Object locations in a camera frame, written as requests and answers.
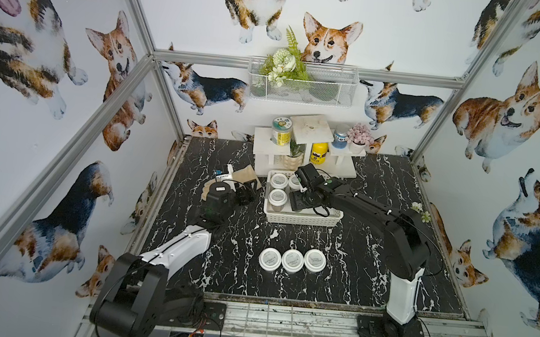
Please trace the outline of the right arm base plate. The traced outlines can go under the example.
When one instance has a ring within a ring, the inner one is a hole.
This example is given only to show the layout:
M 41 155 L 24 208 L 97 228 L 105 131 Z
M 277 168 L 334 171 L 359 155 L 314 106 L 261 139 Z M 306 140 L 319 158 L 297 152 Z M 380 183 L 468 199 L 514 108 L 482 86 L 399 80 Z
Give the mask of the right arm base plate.
M 358 315 L 356 320 L 359 337 L 425 337 L 422 324 L 417 318 L 405 325 L 398 324 L 389 315 Z

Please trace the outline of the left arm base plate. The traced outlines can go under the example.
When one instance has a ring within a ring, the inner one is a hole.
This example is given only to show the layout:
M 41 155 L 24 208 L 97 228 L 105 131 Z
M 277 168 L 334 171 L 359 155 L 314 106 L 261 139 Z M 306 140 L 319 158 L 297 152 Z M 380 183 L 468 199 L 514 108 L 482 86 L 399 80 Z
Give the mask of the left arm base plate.
M 163 305 L 157 325 L 218 332 L 223 327 L 226 311 L 226 304 L 219 304 L 219 302 L 188 298 L 171 300 Z

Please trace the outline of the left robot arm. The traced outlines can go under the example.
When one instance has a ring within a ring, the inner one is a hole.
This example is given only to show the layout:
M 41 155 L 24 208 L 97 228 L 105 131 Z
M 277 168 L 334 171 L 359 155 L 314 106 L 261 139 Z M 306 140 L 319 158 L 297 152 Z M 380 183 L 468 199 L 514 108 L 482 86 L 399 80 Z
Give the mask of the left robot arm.
M 149 337 L 160 323 L 201 328 L 208 319 L 201 290 L 193 286 L 168 288 L 176 272 L 211 246 L 236 208 L 258 195 L 258 182 L 216 180 L 209 186 L 191 225 L 155 250 L 124 253 L 114 263 L 90 312 L 100 337 L 104 329 L 117 337 Z

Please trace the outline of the yogurt cup back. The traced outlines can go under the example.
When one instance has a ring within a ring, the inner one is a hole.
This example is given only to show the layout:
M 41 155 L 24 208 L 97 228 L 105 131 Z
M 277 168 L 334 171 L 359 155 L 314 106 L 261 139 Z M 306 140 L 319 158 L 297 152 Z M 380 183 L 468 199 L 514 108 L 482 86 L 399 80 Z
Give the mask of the yogurt cup back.
M 289 177 L 288 185 L 291 192 L 299 192 L 302 190 L 301 182 L 296 174 L 292 174 Z
M 283 189 L 274 189 L 269 193 L 268 202 L 273 212 L 280 212 L 288 202 L 288 194 Z
M 271 175 L 270 184 L 274 189 L 286 190 L 289 187 L 289 176 L 284 173 L 274 173 Z

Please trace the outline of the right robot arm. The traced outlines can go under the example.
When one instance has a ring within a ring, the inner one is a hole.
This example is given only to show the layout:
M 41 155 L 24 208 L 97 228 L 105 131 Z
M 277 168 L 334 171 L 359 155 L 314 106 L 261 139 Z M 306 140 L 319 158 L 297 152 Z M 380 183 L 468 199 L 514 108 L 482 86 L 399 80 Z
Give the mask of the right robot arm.
M 312 164 L 299 167 L 295 175 L 302 190 L 290 194 L 294 211 L 318 207 L 338 210 L 368 226 L 383 239 L 385 263 L 391 275 L 390 293 L 382 325 L 371 332 L 376 337 L 409 337 L 417 318 L 417 292 L 426 266 L 440 249 L 425 231 L 420 214 L 400 211 L 381 204 L 350 184 L 334 177 L 325 178 Z

